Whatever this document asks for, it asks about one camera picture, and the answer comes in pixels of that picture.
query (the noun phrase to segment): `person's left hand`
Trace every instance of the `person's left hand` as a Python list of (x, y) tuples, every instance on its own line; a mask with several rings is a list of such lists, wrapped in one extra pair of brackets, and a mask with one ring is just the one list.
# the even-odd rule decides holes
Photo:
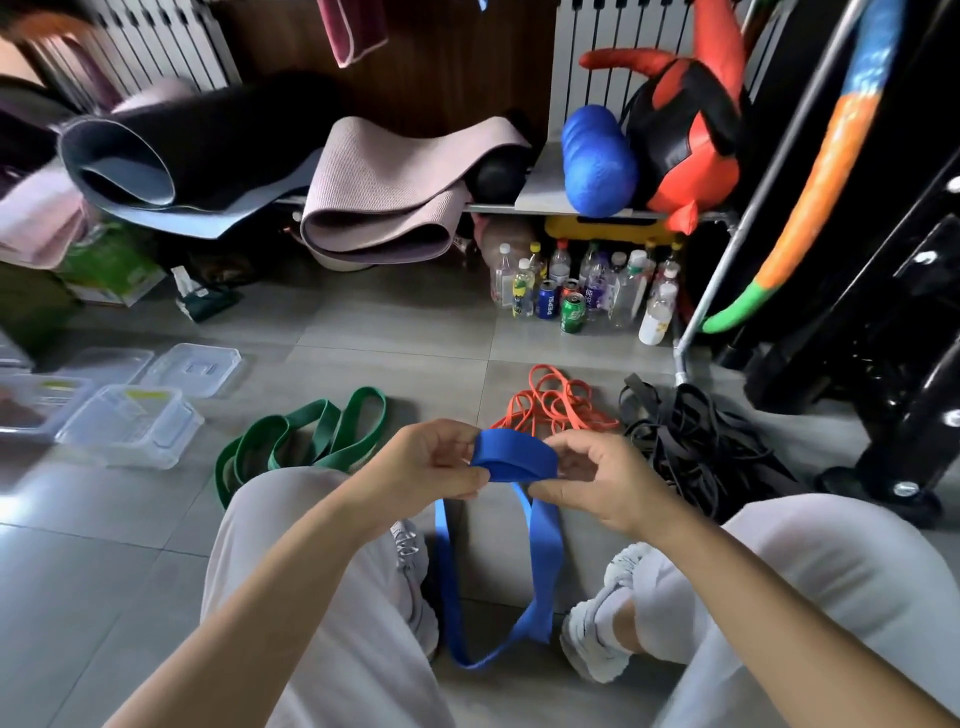
[(369, 539), (439, 498), (476, 497), (490, 480), (468, 464), (479, 433), (454, 420), (407, 425), (335, 493), (363, 515)]

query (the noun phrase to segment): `pink towel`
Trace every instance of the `pink towel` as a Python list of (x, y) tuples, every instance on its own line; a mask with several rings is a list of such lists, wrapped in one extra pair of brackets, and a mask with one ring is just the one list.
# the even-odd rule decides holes
[(333, 58), (346, 68), (387, 42), (383, 0), (319, 0)]

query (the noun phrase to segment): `clear plastic container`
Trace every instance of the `clear plastic container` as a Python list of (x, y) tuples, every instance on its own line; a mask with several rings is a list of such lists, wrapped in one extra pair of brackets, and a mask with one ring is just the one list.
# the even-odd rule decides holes
[(104, 467), (168, 470), (203, 423), (176, 389), (109, 384), (77, 410), (57, 442)]
[(100, 386), (132, 384), (153, 358), (149, 349), (87, 347), (60, 367), (57, 374), (90, 379)]
[(177, 344), (140, 380), (145, 387), (175, 387), (188, 397), (213, 397), (243, 357), (236, 349)]
[(53, 442), (97, 389), (89, 379), (59, 375), (0, 377), (0, 437)]

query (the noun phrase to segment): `forearm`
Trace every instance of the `forearm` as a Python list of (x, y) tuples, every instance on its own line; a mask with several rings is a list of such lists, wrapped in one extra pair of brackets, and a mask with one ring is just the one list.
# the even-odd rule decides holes
[(341, 486), (267, 552), (108, 728), (262, 728), (368, 528)]
[(729, 533), (679, 500), (664, 513), (649, 540), (792, 728), (960, 725)]

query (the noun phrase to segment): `transparent container lid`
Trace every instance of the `transparent container lid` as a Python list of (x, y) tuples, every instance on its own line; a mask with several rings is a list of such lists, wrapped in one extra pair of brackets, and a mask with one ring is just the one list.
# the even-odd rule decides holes
[(59, 375), (0, 377), (0, 436), (52, 441), (95, 391), (89, 379)]
[(78, 352), (57, 374), (90, 379), (105, 384), (130, 384), (154, 358), (148, 349), (88, 347)]
[(144, 387), (174, 387), (189, 397), (213, 397), (243, 357), (236, 349), (177, 344), (140, 379)]

